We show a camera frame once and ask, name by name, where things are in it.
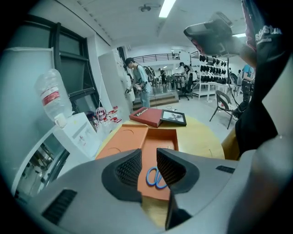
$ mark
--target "black chair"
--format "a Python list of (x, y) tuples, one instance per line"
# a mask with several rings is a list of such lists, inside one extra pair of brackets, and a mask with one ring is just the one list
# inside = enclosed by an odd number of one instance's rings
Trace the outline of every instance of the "black chair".
[[(229, 121), (229, 124), (228, 124), (228, 127), (227, 127), (227, 129), (229, 129), (229, 126), (230, 126), (230, 123), (231, 123), (231, 120), (232, 120), (232, 117), (233, 117), (232, 112), (234, 111), (234, 110), (230, 110), (229, 106), (228, 106), (228, 104), (231, 104), (230, 98), (225, 93), (223, 93), (223, 92), (221, 92), (219, 90), (216, 91), (216, 96), (217, 96), (217, 107), (216, 107), (216, 110), (215, 110), (214, 114), (212, 115), (210, 121), (212, 120), (212, 118), (214, 117), (214, 115), (216, 114), (218, 109), (220, 109), (222, 111), (225, 111), (227, 114), (231, 115), (230, 121)], [(221, 102), (224, 105), (224, 108), (219, 106), (219, 102)]]
[(185, 84), (185, 87), (182, 87), (182, 89), (179, 89), (182, 92), (182, 94), (178, 95), (179, 100), (181, 97), (186, 97), (187, 100), (189, 100), (188, 96), (186, 95), (189, 93), (190, 93), (191, 98), (193, 98), (192, 97), (192, 84), (193, 84), (192, 80), (193, 80), (193, 74), (190, 73), (189, 78), (188, 78), (188, 82), (187, 82), (187, 84)]

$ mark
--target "white table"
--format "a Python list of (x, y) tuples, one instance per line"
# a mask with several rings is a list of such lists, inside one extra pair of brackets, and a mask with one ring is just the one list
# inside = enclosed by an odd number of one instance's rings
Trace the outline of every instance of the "white table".
[(214, 85), (215, 87), (224, 87), (224, 93), (227, 93), (227, 90), (229, 88), (229, 85), (228, 84), (219, 84), (217, 82), (207, 82), (207, 97), (206, 97), (206, 101), (209, 101), (209, 98), (210, 98), (210, 89), (211, 89), (211, 85)]

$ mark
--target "red label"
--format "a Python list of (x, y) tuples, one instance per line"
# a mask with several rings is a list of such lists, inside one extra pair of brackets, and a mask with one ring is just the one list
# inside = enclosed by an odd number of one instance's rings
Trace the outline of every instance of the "red label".
[(43, 106), (47, 105), (48, 103), (50, 103), (51, 101), (53, 101), (57, 97), (60, 97), (59, 91), (55, 91), (55, 92), (49, 94), (48, 96), (43, 98), (43, 100), (42, 100)]

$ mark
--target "staircase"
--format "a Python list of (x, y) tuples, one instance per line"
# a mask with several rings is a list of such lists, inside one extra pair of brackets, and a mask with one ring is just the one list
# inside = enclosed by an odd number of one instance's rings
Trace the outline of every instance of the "staircase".
[[(179, 102), (179, 99), (172, 92), (156, 94), (156, 98), (153, 94), (151, 94), (150, 96), (151, 107), (161, 106), (161, 105), (166, 105), (166, 104), (171, 104), (176, 102)], [(133, 110), (136, 111), (141, 107), (142, 107), (141, 100), (138, 97), (133, 102)]]

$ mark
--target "round wooden table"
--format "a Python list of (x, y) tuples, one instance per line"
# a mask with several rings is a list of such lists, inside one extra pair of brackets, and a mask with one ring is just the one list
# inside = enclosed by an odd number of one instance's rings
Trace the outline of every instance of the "round wooden table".
[[(225, 159), (224, 152), (215, 134), (203, 123), (194, 118), (185, 116), (187, 126), (182, 127), (171, 123), (163, 122), (159, 128), (176, 129), (179, 151), (198, 156)], [(125, 124), (141, 124), (132, 120), (128, 120)], [(103, 141), (97, 155), (109, 142), (109, 140), (118, 131), (113, 130), (109, 136)], [(159, 227), (165, 226), (168, 211), (168, 201), (162, 201), (151, 197), (142, 197), (142, 209)]]

